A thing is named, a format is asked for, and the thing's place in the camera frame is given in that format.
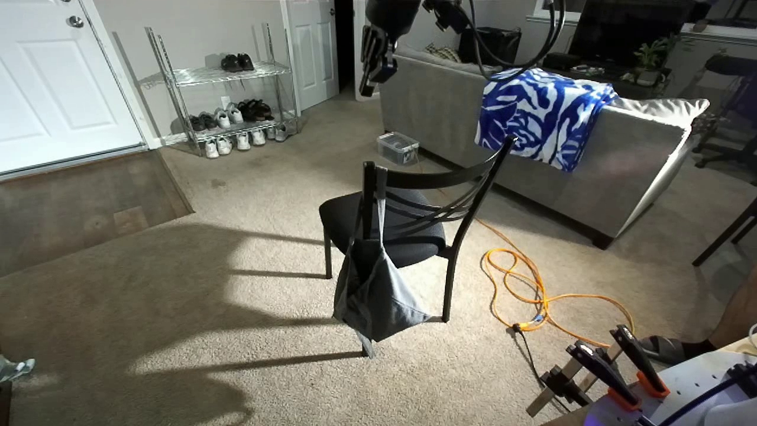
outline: blue patterned blanket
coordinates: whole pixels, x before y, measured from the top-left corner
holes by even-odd
[[[618,94],[597,81],[529,68],[511,81],[517,68],[500,72],[483,89],[478,144],[500,151],[506,138],[515,140],[513,155],[574,171],[599,112]]]

